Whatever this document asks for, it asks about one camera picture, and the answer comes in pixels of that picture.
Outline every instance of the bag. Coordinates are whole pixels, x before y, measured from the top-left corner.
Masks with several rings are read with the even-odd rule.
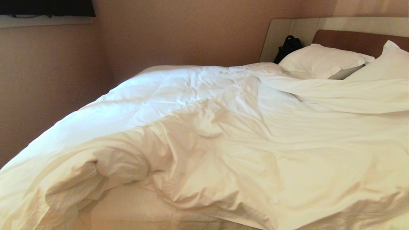
[[[284,41],[283,46],[279,47],[279,53],[277,54],[276,58],[274,59],[273,63],[280,63],[281,60],[283,60],[287,55],[290,53],[299,50],[303,47],[301,44],[300,39],[295,38],[294,36],[287,36],[287,38]]]

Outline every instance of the headboard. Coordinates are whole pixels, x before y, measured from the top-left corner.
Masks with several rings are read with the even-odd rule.
[[[320,44],[325,47],[354,51],[377,58],[382,54],[383,45],[388,40],[396,43],[402,50],[409,52],[408,37],[362,32],[321,29],[315,33],[312,43]]]

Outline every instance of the white duvet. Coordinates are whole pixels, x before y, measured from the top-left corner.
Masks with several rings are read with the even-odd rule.
[[[408,87],[292,79],[272,63],[147,69],[1,169],[0,229],[70,229],[135,180],[256,228],[370,228],[408,212]]]

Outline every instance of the pillowcase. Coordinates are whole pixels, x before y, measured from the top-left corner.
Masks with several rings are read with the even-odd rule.
[[[334,77],[344,79],[354,71],[351,68],[363,66],[374,60],[372,56],[312,44],[287,55],[279,66],[286,71],[307,73],[315,79],[329,79],[340,70],[348,70]]]
[[[400,49],[392,41],[387,41],[380,57],[351,74],[345,81],[379,79],[409,79],[409,52]]]

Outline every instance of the wall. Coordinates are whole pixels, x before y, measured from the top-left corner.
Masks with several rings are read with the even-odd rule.
[[[98,33],[95,24],[0,29],[0,167],[112,88]]]
[[[257,62],[273,18],[408,16],[407,0],[95,0],[117,82],[153,65]]]

